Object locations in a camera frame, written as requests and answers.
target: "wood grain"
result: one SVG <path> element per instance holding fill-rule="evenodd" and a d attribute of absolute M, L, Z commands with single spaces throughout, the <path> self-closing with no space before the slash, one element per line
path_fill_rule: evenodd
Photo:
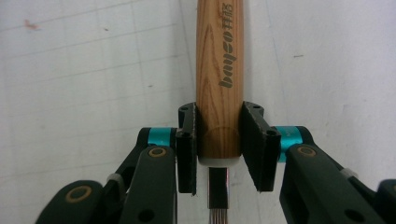
<path fill-rule="evenodd" d="M 196 90 L 198 155 L 238 158 L 243 103 L 243 1 L 199 0 Z"/>

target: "metal bristles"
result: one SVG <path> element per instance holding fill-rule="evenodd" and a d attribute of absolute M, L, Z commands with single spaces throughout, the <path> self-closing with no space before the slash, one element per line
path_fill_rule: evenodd
<path fill-rule="evenodd" d="M 209 224 L 228 224 L 227 209 L 210 209 Z"/>

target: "teal band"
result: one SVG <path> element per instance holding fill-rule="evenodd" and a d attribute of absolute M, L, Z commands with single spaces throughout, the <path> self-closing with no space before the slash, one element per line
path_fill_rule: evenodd
<path fill-rule="evenodd" d="M 300 131 L 295 126 L 276 126 L 276 129 L 280 132 L 280 162 L 286 161 L 286 151 L 294 145 L 301 144 L 303 138 L 301 137 Z"/>
<path fill-rule="evenodd" d="M 171 146 L 172 128 L 151 128 L 148 134 L 148 144 L 156 146 Z"/>

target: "white surface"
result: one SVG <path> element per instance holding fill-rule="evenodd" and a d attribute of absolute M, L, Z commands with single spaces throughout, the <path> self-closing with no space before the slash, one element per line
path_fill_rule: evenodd
<path fill-rule="evenodd" d="M 304 125 L 376 189 L 395 178 L 396 3 L 246 0 L 246 100 Z M 36 24 L 28 30 L 24 20 Z M 64 185 L 105 183 L 144 126 L 194 101 L 196 1 L 0 1 L 0 221 L 33 223 Z M 230 223 L 285 223 L 276 190 L 231 170 Z M 179 195 L 179 223 L 207 223 Z"/>

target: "tool handle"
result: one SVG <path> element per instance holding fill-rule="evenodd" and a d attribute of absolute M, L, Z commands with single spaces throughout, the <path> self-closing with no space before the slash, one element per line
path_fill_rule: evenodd
<path fill-rule="evenodd" d="M 198 1 L 196 104 L 203 165 L 228 167 L 241 155 L 243 29 L 243 0 Z"/>

